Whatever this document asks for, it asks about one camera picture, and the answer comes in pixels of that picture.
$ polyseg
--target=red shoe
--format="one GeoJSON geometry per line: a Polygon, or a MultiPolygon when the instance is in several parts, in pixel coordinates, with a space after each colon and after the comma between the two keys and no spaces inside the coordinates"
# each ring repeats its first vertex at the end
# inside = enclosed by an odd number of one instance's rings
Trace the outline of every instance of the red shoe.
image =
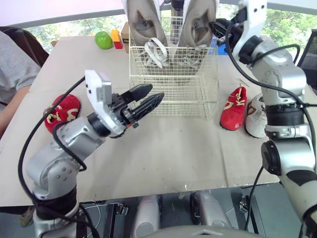
{"type": "Polygon", "coordinates": [[[228,97],[224,107],[220,125],[227,130],[237,130],[242,126],[244,111],[247,102],[247,90],[245,87],[239,87],[228,97]]]}
{"type": "MultiPolygon", "coordinates": [[[[57,103],[57,101],[63,96],[58,96],[52,105],[57,103]]],[[[44,110],[44,114],[51,108],[48,107],[44,110]]],[[[81,103],[76,98],[76,96],[72,94],[68,94],[66,98],[64,98],[63,101],[60,102],[60,104],[48,115],[48,117],[45,119],[45,126],[49,130],[50,133],[53,132],[53,127],[63,121],[72,121],[75,120],[80,112],[81,103]]]]}

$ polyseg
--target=green apple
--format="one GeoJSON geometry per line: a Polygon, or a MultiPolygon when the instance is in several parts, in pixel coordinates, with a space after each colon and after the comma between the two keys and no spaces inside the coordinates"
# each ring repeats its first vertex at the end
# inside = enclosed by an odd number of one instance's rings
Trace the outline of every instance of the green apple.
{"type": "Polygon", "coordinates": [[[101,49],[106,50],[112,47],[112,39],[106,31],[100,31],[95,35],[95,42],[101,49]]]}

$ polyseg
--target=beige tabletop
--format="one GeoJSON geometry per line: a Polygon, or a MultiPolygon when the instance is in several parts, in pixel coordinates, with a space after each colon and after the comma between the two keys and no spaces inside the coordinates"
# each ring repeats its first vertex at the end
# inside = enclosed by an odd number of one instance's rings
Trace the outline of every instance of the beige tabletop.
{"type": "MultiPolygon", "coordinates": [[[[43,109],[88,68],[104,72],[112,80],[112,91],[122,93],[129,88],[128,67],[124,50],[100,50],[94,37],[69,37],[58,42],[0,141],[0,206],[31,204],[20,186],[17,163],[43,109]]],[[[252,184],[262,165],[260,147],[267,138],[252,138],[243,128],[227,131],[219,126],[219,118],[227,96],[239,84],[247,88],[248,100],[261,90],[242,79],[228,56],[218,56],[218,78],[219,103],[211,120],[147,116],[123,137],[106,139],[85,160],[88,169],[78,175],[79,200],[252,184]]],[[[82,116],[93,112],[84,84],[73,94],[82,102],[82,116]]],[[[305,101],[316,102],[308,87],[305,101]]],[[[316,122],[317,111],[310,111],[316,122]]],[[[42,125],[30,143],[25,162],[51,140],[52,135],[42,125]]],[[[32,181],[26,174],[25,178],[31,187],[32,181]]],[[[278,178],[266,171],[260,178],[260,183],[276,181],[278,178]]]]}

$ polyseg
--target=tree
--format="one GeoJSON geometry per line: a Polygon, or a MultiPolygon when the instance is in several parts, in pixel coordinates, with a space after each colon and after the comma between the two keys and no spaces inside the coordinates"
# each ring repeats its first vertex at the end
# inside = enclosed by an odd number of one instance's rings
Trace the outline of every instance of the tree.
{"type": "Polygon", "coordinates": [[[295,43],[304,48],[314,28],[317,28],[317,16],[268,9],[262,33],[280,46],[295,43]]]}
{"type": "MultiPolygon", "coordinates": [[[[217,17],[231,19],[237,12],[236,5],[220,4],[217,17]]],[[[170,16],[170,11],[163,11],[162,16],[170,16]]],[[[64,36],[89,36],[99,31],[110,32],[111,29],[122,29],[127,21],[125,15],[82,19],[60,22],[44,26],[30,27],[30,31],[42,44],[43,48],[51,52],[51,42],[64,36]]],[[[169,20],[163,20],[162,25],[170,32],[169,20]]],[[[311,34],[311,29],[317,28],[317,16],[268,9],[267,18],[262,33],[268,34],[278,45],[299,44],[305,47],[311,34]]]]}

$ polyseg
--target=wire basket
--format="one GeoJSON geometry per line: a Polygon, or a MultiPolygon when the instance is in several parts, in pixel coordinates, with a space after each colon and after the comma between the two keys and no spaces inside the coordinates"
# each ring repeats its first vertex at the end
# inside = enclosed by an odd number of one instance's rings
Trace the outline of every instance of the wire basket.
{"type": "Polygon", "coordinates": [[[158,116],[186,116],[210,119],[216,110],[219,84],[217,46],[177,47],[182,17],[163,17],[161,24],[167,38],[167,66],[148,63],[144,47],[136,46],[130,37],[129,70],[131,86],[153,85],[151,94],[164,92],[161,104],[151,113],[158,116]]]}

